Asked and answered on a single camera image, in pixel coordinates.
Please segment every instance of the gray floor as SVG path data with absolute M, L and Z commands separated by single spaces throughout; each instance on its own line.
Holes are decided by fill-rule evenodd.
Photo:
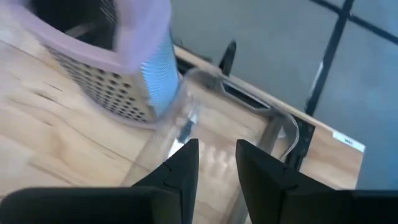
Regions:
M 342 7 L 344 0 L 325 0 Z M 309 0 L 172 0 L 174 40 L 215 63 L 231 39 L 232 74 L 303 110 L 338 15 Z M 351 13 L 398 36 L 396 0 Z M 366 145 L 361 189 L 398 189 L 398 45 L 348 22 L 315 117 Z

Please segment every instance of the sticker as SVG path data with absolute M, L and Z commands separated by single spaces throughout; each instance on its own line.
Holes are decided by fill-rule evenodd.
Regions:
M 335 139 L 341 141 L 342 143 L 347 144 L 347 145 L 349 145 L 349 146 L 351 146 L 351 147 L 353 147 L 353 148 L 355 148 L 355 149 L 357 149 L 357 150 L 359 150 L 361 152 L 365 151 L 365 145 L 364 144 L 362 144 L 362 143 L 360 143 L 358 141 L 355 141 L 354 139 L 348 137 L 347 135 L 344 135 L 344 134 L 341 134 L 341 133 L 335 131 L 335 132 L 333 132 L 333 137 Z

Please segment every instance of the black line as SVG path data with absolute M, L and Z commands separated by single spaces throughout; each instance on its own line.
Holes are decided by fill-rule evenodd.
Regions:
M 375 25 L 370 24 L 369 22 L 366 22 L 365 20 L 359 18 L 358 16 L 351 16 L 349 18 L 349 20 L 351 22 L 361 26 L 362 28 L 365 28 L 365 29 L 371 31 L 372 33 L 374 33 L 374 34 L 376 34 L 376 35 L 378 35 L 378 36 L 380 36 L 380 37 L 382 37 L 384 39 L 387 39 L 387 40 L 393 42 L 394 44 L 398 45 L 398 37 L 390 34 L 387 31 L 384 31 L 384 30 L 376 27 Z
M 315 84 L 309 97 L 307 98 L 307 103 L 305 107 L 306 114 L 313 116 L 317 104 L 322 94 L 323 87 L 325 86 L 326 79 L 331 68 L 331 64 L 336 54 L 338 43 L 340 42 L 341 36 L 343 35 L 344 27 L 349 18 L 349 12 L 353 7 L 354 0 L 346 0 L 343 5 L 343 10 L 339 15 L 339 18 L 331 34 L 328 46 L 325 51 L 325 56 L 323 57 L 323 69 L 321 70 L 319 76 L 315 80 Z
M 323 6 L 323 7 L 327 8 L 327 9 L 329 9 L 329 10 L 331 10 L 331 11 L 333 11 L 333 12 L 339 14 L 339 15 L 342 12 L 342 10 L 338 6 L 335 6 L 334 4 L 332 4 L 330 2 L 326 2 L 324 0 L 310 0 L 310 1 L 316 3 L 316 4 L 320 5 L 320 6 Z

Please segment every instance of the wooden table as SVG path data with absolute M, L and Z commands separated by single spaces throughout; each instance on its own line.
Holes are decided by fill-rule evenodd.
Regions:
M 1 12 L 0 195 L 31 186 L 131 185 L 162 162 L 189 106 L 157 131 L 103 116 L 7 10 Z M 175 52 L 218 72 L 178 47 Z M 231 81 L 316 126 L 301 172 L 336 189 L 355 188 L 361 151 L 336 140 L 327 125 L 236 77 Z M 192 133 L 200 139 L 201 152 L 194 223 L 218 223 L 238 194 L 235 142 L 243 138 L 255 143 L 268 121 L 201 88 L 193 86 L 192 91 L 202 103 Z M 275 156 L 285 148 L 284 139 L 278 139 Z

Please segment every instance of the box grater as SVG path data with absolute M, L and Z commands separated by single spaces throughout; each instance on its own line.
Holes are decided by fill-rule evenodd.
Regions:
M 21 24 L 103 113 L 154 128 L 178 90 L 163 0 L 8 0 Z

